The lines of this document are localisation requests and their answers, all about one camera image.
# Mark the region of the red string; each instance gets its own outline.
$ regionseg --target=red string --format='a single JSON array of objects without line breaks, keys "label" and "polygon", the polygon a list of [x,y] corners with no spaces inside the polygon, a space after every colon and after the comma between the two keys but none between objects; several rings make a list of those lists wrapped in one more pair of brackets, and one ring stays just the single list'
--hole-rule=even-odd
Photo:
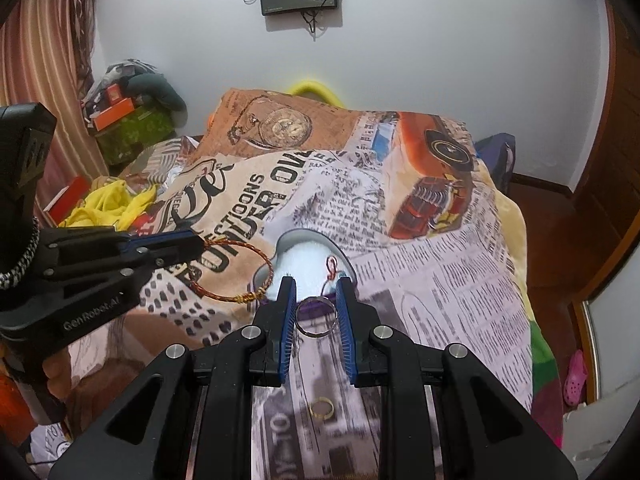
[{"label": "red string", "polygon": [[326,278],[332,282],[335,279],[336,274],[338,274],[338,260],[335,259],[335,256],[329,256],[326,259],[326,270],[329,271]]}]

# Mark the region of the silver ring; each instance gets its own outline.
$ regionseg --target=silver ring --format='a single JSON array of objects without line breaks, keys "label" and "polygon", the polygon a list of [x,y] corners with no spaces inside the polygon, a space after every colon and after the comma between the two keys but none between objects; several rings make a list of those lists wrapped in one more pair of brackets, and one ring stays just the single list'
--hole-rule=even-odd
[{"label": "silver ring", "polygon": [[[334,311],[334,320],[331,323],[331,326],[329,327],[329,329],[325,330],[324,332],[319,332],[319,333],[307,332],[304,328],[300,326],[300,323],[298,322],[298,312],[300,311],[300,307],[312,301],[319,301],[320,303],[324,303],[325,305],[330,306]],[[331,332],[331,330],[334,329],[335,325],[338,323],[338,309],[336,309],[335,305],[331,303],[331,301],[329,301],[324,296],[309,296],[308,298],[305,298],[304,300],[300,301],[300,303],[296,307],[296,311],[294,313],[294,320],[296,321],[297,329],[300,331],[302,335],[306,335],[307,337],[314,337],[314,338],[324,337],[328,335]]]}]

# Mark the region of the blue gripper pad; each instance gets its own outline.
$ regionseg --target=blue gripper pad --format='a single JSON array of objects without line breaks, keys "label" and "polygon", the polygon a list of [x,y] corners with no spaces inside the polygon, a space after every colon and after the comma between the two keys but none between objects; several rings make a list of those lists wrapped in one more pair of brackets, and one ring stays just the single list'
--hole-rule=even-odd
[{"label": "blue gripper pad", "polygon": [[[280,297],[284,292],[283,286],[280,285],[278,300],[280,300]],[[287,380],[287,374],[289,373],[291,345],[293,344],[293,331],[296,315],[296,280],[291,280],[291,286],[289,287],[289,290],[286,291],[286,294],[287,310],[282,322],[282,334],[280,335],[280,359],[278,362],[278,374],[282,384]]]},{"label": "blue gripper pad", "polygon": [[349,382],[351,384],[355,384],[356,375],[358,373],[355,359],[356,343],[353,337],[353,330],[351,329],[351,319],[349,318],[349,312],[347,310],[347,302],[344,298],[344,291],[342,290],[342,280],[346,280],[346,278],[338,281],[338,286],[335,291],[335,308],[338,311],[338,323],[340,324],[342,363],[344,364],[344,371],[347,373]]}]

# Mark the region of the orange car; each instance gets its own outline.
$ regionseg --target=orange car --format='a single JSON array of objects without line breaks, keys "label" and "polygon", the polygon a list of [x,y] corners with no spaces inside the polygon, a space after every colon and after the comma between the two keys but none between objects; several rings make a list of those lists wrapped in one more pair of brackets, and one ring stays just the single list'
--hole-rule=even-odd
[{"label": "orange car", "polygon": [[411,165],[423,175],[389,229],[407,240],[459,227],[471,197],[474,162],[438,116],[401,112],[397,133]]}]

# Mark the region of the pink shoe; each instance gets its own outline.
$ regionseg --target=pink shoe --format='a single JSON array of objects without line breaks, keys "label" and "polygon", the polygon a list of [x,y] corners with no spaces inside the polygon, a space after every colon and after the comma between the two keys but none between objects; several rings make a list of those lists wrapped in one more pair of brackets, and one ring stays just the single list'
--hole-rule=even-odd
[{"label": "pink shoe", "polygon": [[564,381],[564,402],[569,406],[577,406],[580,403],[580,395],[582,394],[582,388],[587,381],[587,366],[584,363],[584,356],[582,350],[575,351],[569,361],[569,373]]}]

